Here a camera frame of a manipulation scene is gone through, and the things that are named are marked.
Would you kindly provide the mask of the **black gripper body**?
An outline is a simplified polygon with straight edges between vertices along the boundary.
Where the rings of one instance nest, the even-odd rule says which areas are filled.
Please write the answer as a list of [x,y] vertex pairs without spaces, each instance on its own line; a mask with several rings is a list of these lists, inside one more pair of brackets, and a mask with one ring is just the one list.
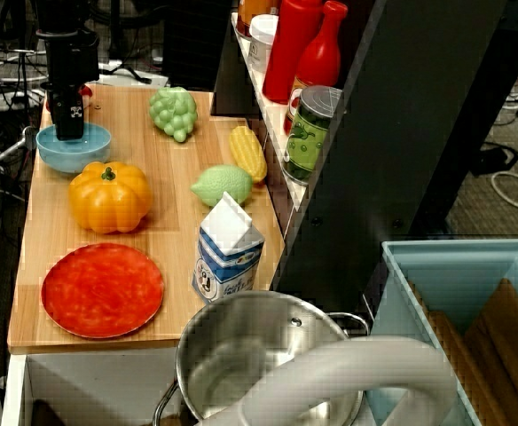
[[44,87],[47,90],[76,89],[99,79],[99,38],[94,31],[87,28],[66,33],[38,30],[36,35],[45,44],[48,79]]

